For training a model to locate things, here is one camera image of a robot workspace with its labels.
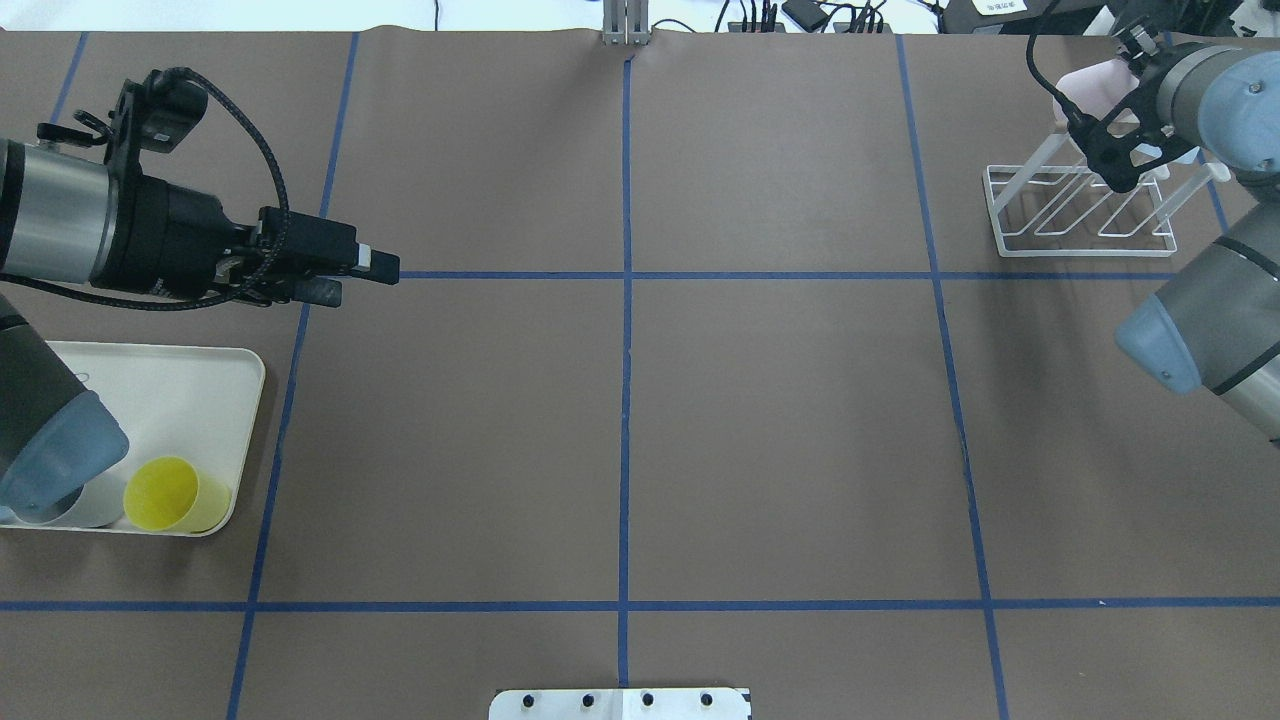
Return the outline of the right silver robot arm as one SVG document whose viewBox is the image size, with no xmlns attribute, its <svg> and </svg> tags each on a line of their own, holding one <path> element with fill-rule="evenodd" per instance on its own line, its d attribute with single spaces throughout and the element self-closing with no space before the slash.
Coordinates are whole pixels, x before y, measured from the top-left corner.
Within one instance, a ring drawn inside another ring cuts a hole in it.
<svg viewBox="0 0 1280 720">
<path fill-rule="evenodd" d="M 1175 395 L 1206 389 L 1277 443 L 1277 51 L 1194 41 L 1170 49 L 1160 122 L 1219 164 L 1212 199 L 1236 184 L 1217 237 L 1115 331 L 1117 347 Z"/>
</svg>

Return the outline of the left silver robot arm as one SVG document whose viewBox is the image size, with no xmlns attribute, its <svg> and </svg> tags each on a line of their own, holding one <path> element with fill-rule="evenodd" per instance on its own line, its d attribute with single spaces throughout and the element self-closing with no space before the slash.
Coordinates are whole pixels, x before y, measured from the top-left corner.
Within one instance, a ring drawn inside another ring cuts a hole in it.
<svg viewBox="0 0 1280 720">
<path fill-rule="evenodd" d="M 275 202 L 262 159 L 244 138 L 220 135 L 211 140 L 193 138 L 172 155 L 146 152 L 142 165 L 148 176 L 218 196 L 227 214 L 238 222 L 253 219 L 261 206 Z M 3 284 L 3 293 L 45 340 L 255 351 L 264 361 L 266 378 L 236 511 L 261 509 L 301 318 L 300 304 L 262 309 L 230 302 L 196 311 L 143 313 L 82 304 L 10 283 Z"/>
</svg>

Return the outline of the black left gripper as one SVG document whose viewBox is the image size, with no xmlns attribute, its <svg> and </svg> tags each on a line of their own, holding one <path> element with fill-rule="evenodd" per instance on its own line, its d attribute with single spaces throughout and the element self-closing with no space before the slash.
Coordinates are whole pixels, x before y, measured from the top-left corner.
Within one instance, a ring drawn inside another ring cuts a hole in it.
<svg viewBox="0 0 1280 720">
<path fill-rule="evenodd" d="M 357 229 L 342 222 L 279 208 L 259 213 L 264 249 L 275 259 L 268 275 L 239 297 L 241 304 L 270 307 L 310 304 L 342 305 L 342 284 L 325 277 L 347 277 L 397 284 L 401 258 L 358 241 Z M 92 286 L 180 301 L 204 299 L 214 290 L 218 264 L 250 243 L 248 225 L 230 220 L 216 197 L 141 176 L 122 204 L 119 222 Z"/>
</svg>

